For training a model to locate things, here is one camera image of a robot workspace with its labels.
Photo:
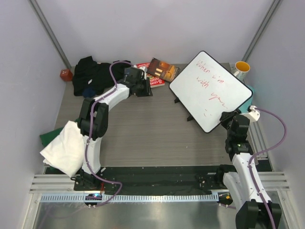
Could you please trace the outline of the red cover book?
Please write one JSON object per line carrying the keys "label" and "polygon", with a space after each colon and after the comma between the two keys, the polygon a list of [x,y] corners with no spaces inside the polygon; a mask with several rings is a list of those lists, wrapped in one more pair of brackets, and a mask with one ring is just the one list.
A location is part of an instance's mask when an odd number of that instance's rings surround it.
{"label": "red cover book", "polygon": [[[150,63],[149,62],[145,62],[145,63],[138,63],[136,64],[137,68],[143,68],[145,67],[146,69],[148,69]],[[155,88],[155,87],[159,87],[159,86],[164,86],[165,85],[165,81],[163,79],[160,79],[156,76],[150,75],[148,73],[146,73],[146,77],[150,79],[150,86],[151,88]]]}

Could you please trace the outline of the dark cover paperback book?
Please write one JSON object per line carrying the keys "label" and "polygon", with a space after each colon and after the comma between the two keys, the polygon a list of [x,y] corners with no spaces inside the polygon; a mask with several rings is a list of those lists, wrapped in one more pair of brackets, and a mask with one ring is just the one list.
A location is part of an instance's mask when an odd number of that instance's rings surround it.
{"label": "dark cover paperback book", "polygon": [[147,73],[171,83],[180,73],[180,68],[173,64],[152,58],[147,68]]}

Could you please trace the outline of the white dry-erase board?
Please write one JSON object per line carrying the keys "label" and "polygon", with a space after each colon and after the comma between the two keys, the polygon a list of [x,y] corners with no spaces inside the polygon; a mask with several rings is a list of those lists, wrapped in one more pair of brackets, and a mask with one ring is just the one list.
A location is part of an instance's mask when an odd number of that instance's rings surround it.
{"label": "white dry-erase board", "polygon": [[206,133],[220,124],[222,112],[232,112],[253,95],[217,60],[200,51],[169,84],[194,120]]}

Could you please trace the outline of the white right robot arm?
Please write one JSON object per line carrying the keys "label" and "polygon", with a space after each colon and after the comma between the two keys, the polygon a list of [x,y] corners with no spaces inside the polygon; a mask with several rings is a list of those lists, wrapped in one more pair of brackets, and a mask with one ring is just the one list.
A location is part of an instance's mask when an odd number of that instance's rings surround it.
{"label": "white right robot arm", "polygon": [[220,118],[227,130],[225,150],[232,165],[219,166],[214,179],[218,187],[229,190],[237,211],[238,229],[276,229],[282,216],[280,205],[272,202],[260,180],[247,140],[250,122],[259,116],[253,110],[247,114],[223,112]]}

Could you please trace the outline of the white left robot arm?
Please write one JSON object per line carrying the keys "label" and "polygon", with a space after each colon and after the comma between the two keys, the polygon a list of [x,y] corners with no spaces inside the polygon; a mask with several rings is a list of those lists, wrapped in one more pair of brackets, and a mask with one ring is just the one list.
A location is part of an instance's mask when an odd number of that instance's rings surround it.
{"label": "white left robot arm", "polygon": [[95,98],[84,99],[79,115],[78,128],[84,141],[84,162],[79,174],[73,177],[77,190],[97,190],[102,183],[100,151],[102,138],[108,129],[109,111],[132,95],[152,96],[146,67],[124,69],[123,78],[113,88]]}

